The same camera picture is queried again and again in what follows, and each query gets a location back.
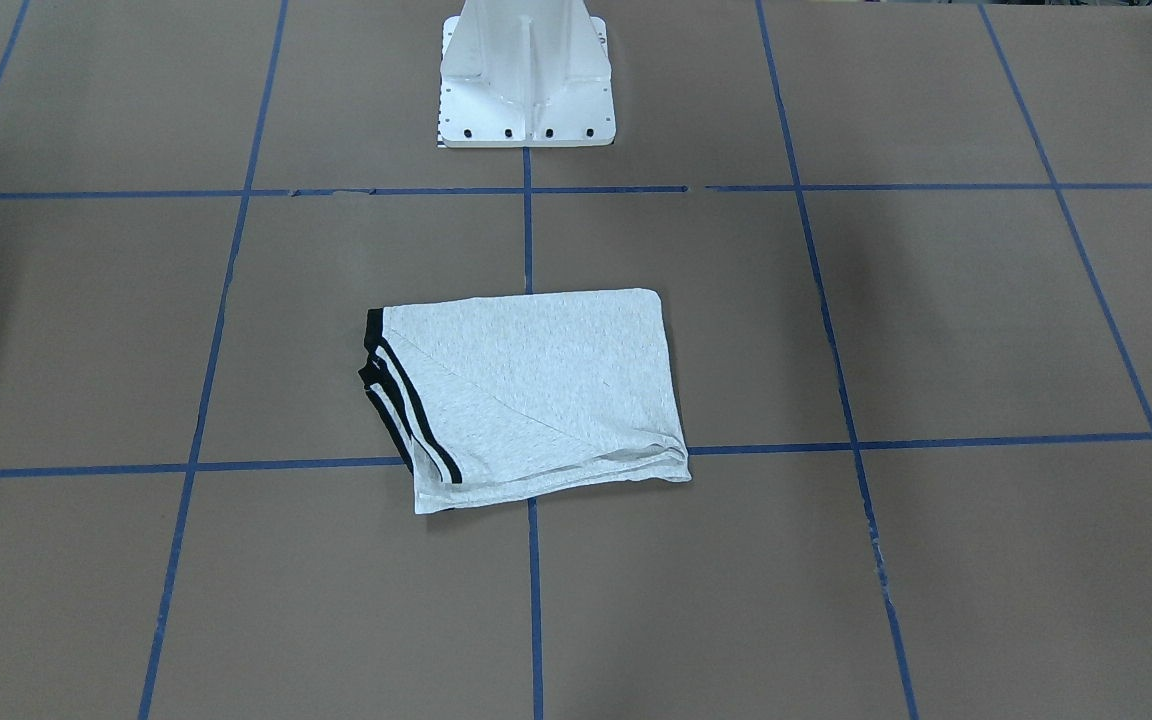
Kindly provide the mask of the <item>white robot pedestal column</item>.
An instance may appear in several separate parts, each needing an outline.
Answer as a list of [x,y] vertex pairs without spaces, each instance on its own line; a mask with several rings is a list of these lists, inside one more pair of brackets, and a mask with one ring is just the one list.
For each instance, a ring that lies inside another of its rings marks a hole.
[[453,85],[526,105],[612,78],[585,1],[467,1],[445,35],[440,71]]

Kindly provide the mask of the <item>white cartoon print t-shirt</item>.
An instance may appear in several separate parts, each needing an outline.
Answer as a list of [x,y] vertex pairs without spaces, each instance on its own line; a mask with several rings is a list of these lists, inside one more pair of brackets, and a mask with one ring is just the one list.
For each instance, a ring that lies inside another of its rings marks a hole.
[[692,478],[657,291],[372,306],[364,347],[416,514]]

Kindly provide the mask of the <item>white pedestal base plate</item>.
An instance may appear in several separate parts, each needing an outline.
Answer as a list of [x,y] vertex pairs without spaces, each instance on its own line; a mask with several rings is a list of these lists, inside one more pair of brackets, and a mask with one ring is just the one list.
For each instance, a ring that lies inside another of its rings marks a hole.
[[[444,23],[445,35],[454,28]],[[605,50],[607,26],[594,17]],[[485,88],[447,83],[440,71],[435,141],[447,149],[577,149],[611,145],[616,138],[613,73],[608,85],[584,85],[550,97],[550,101],[526,105],[503,103]]]

